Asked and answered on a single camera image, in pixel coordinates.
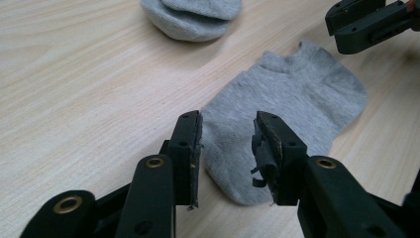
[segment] gray sock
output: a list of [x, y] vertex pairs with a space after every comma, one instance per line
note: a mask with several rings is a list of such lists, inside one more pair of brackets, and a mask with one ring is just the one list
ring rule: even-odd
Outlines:
[[358, 79], [309, 42], [289, 57], [266, 52], [201, 110], [206, 169], [236, 202], [272, 201], [267, 187], [253, 187], [250, 173], [256, 167], [251, 142], [257, 111], [280, 116], [308, 146], [309, 156], [327, 155], [367, 102]]
[[205, 42], [226, 33], [229, 21], [175, 11], [161, 0], [141, 0], [149, 19], [169, 37], [188, 42]]
[[241, 10], [241, 0], [161, 0], [176, 11], [195, 13], [205, 17], [232, 20]]

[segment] wood grain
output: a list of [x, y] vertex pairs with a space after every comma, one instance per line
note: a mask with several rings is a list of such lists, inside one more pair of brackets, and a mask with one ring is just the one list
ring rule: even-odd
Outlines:
[[[290, 55], [302, 39], [369, 95], [330, 156], [369, 192], [401, 203], [420, 168], [419, 35], [340, 55], [324, 24], [334, 3], [244, 0], [225, 36], [191, 44], [166, 37], [137, 1], [1, 1], [0, 236], [18, 237], [63, 191], [99, 198], [126, 184], [178, 115], [200, 109], [264, 51]], [[179, 237], [303, 236], [295, 207], [235, 204], [201, 172], [200, 208], [178, 208]]]

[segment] sock cuff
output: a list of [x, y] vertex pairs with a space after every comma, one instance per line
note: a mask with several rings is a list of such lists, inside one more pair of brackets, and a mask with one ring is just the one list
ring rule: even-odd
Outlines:
[[279, 56], [273, 52], [264, 52], [254, 66], [274, 72], [296, 72], [308, 65], [320, 50], [322, 49], [309, 41], [303, 40], [299, 43], [299, 49], [293, 55]]

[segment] light wood surface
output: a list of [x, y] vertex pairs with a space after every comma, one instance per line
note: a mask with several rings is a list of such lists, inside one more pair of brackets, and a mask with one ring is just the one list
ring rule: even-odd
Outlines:
[[[99, 198], [128, 183], [180, 114], [200, 109], [263, 51], [290, 55], [302, 39], [329, 51], [369, 95], [329, 156], [400, 204], [420, 168], [420, 35], [340, 55], [324, 23], [335, 3], [244, 0], [224, 37], [191, 44], [166, 37], [138, 1], [1, 1], [0, 237], [18, 237], [61, 192]], [[235, 204], [204, 168], [199, 202], [178, 207], [179, 237], [303, 236], [295, 207]]]

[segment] sock toe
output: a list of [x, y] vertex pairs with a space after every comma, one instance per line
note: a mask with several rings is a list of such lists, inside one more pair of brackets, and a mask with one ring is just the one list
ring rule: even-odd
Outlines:
[[166, 35], [175, 40], [205, 42], [226, 33], [229, 22], [187, 12], [177, 12], [164, 6], [160, 0], [142, 0], [141, 5], [149, 19]]

